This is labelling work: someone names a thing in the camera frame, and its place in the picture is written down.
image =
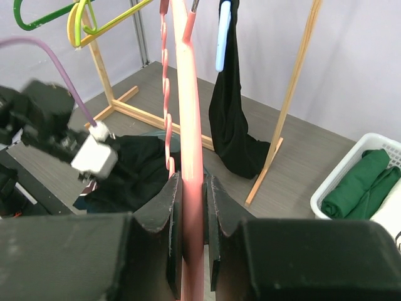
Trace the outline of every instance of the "black cloth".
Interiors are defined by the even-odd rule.
[[[118,164],[110,176],[85,196],[90,213],[135,212],[158,194],[169,179],[165,167],[165,142],[154,136],[116,138]],[[180,152],[170,154],[175,170]]]
[[[248,123],[242,112],[236,37],[238,7],[239,0],[231,0],[224,69],[217,76],[209,120],[214,150],[224,165],[238,176],[252,179],[261,172],[270,143],[248,135]]]

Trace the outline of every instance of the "dark green hanger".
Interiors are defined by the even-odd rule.
[[[54,19],[57,19],[65,14],[68,14],[75,4],[75,3],[72,3],[70,5],[67,5],[64,8],[54,11],[40,19],[37,19],[36,21],[33,21],[32,23],[25,24],[23,19],[21,18],[22,3],[23,3],[23,0],[14,0],[14,17],[15,17],[15,21],[17,22],[18,26],[26,31],[34,30],[41,25],[49,23],[50,21],[52,21]]]

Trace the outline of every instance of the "gray metal frame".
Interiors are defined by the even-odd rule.
[[[131,6],[138,4],[139,0],[130,0]],[[135,27],[135,32],[137,33],[137,41],[139,47],[140,58],[142,61],[142,67],[149,65],[149,55],[148,49],[146,45],[146,36],[145,31],[143,30],[143,22],[141,11],[137,11],[133,14],[133,25]]]

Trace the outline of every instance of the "light blue hanger end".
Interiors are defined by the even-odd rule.
[[[219,32],[217,34],[216,71],[224,69],[226,56],[227,34],[231,21],[231,2],[224,1],[220,7]]]

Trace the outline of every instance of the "white wall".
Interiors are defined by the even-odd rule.
[[[66,35],[68,15],[33,31],[18,27],[13,15],[14,0],[0,1],[0,38],[34,36],[47,43],[71,77],[81,98],[86,101],[103,91],[89,47],[76,51]],[[21,8],[25,23],[38,19],[71,3],[72,0],[25,0]],[[93,2],[99,26],[130,8],[129,0]],[[97,39],[108,75],[116,84],[142,67],[132,19],[128,19]],[[0,52],[0,85],[20,89],[31,78],[63,83],[47,54],[35,46],[12,46]]]
[[[243,95],[281,107],[311,3],[241,1]],[[209,82],[216,80],[218,4],[199,2],[193,35],[198,76]],[[145,30],[152,59],[160,61],[159,4],[151,5],[155,9],[145,13]],[[400,16],[399,0],[324,0],[290,114],[353,140],[378,132],[401,141]],[[169,28],[169,51],[174,51]]]

